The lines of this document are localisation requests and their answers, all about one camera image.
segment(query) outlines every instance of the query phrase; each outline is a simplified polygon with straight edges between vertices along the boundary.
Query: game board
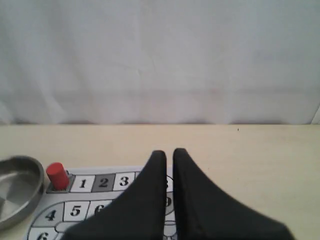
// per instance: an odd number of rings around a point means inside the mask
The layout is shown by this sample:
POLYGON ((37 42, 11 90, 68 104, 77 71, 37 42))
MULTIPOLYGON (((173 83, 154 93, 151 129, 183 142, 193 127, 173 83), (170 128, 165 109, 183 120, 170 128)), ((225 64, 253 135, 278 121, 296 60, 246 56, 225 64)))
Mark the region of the game board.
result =
MULTIPOLYGON (((69 185, 56 191, 50 183, 24 240, 60 240, 65 230, 99 212, 136 179, 143 167, 69 168, 69 185)), ((176 240, 172 169, 167 170, 164 240, 176 240)))

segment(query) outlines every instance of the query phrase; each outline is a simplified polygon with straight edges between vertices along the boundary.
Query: red game piece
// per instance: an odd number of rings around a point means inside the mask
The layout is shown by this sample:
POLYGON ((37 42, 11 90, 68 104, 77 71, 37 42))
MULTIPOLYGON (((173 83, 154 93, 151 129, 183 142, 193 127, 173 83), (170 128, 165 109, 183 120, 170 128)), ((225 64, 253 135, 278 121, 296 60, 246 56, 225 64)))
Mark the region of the red game piece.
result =
POLYGON ((46 174, 52 182, 54 189, 63 190, 67 188, 69 184, 69 178, 62 163, 54 162, 50 164, 46 168, 46 174))

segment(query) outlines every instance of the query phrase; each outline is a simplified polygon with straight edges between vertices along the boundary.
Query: wooden table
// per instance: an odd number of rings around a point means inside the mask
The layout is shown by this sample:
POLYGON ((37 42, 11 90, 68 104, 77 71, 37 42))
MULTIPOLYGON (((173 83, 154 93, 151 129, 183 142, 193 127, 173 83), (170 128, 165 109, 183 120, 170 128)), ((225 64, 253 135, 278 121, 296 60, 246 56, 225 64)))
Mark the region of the wooden table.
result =
MULTIPOLYGON (((320 239, 320 125, 21 125, 0 127, 0 157, 28 155, 44 168, 145 164, 177 147, 227 193, 287 224, 299 240, 320 239)), ((31 218, 0 232, 22 239, 31 218)))

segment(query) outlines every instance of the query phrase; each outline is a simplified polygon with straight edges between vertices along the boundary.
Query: white wall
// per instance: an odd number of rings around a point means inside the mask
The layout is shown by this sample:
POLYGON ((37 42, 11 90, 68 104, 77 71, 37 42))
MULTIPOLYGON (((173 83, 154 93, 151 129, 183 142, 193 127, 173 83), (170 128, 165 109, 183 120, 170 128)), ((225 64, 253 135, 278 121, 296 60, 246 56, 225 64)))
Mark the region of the white wall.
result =
POLYGON ((308 124, 319 105, 318 0, 0 1, 3 123, 308 124))

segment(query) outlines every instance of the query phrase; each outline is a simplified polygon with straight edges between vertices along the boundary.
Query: stainless steel dish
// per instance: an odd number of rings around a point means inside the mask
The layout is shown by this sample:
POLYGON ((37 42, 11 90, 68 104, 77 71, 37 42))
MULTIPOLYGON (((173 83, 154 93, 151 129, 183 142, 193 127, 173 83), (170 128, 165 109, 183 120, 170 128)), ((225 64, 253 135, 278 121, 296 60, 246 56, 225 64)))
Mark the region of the stainless steel dish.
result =
POLYGON ((28 156, 0 161, 0 230, 26 218, 44 191, 44 169, 28 156))

